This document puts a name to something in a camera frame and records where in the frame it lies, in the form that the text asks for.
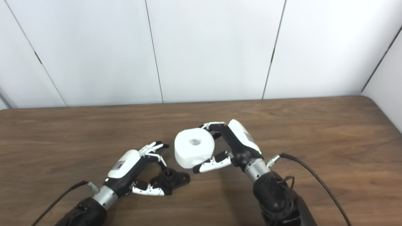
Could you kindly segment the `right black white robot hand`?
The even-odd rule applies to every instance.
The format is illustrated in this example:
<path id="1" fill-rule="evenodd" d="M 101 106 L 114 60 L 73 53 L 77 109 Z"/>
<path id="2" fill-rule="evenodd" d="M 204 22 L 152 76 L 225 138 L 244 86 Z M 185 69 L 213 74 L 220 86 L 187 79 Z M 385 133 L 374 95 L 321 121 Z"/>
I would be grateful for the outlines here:
<path id="1" fill-rule="evenodd" d="M 252 183 L 261 183 L 270 177 L 270 169 L 266 166 L 259 146 L 238 120 L 225 122 L 208 122 L 199 126 L 208 132 L 214 131 L 213 140 L 222 137 L 229 146 L 223 151 L 193 167 L 193 173 L 205 173 L 229 165 L 239 167 Z"/>

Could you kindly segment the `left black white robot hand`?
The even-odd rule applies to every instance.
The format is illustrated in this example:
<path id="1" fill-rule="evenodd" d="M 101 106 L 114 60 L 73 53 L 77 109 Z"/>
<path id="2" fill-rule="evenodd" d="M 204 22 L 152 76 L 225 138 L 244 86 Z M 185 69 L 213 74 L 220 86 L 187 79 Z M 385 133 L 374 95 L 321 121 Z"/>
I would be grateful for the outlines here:
<path id="1" fill-rule="evenodd" d="M 93 199 L 104 209 L 109 210 L 119 198 L 131 193 L 143 196 L 172 195 L 172 189 L 159 188 L 155 184 L 136 180 L 148 163 L 158 163 L 162 170 L 167 169 L 165 160 L 156 152 L 168 147 L 168 144 L 156 141 L 140 150 L 128 150 L 109 171 L 105 182 Z"/>

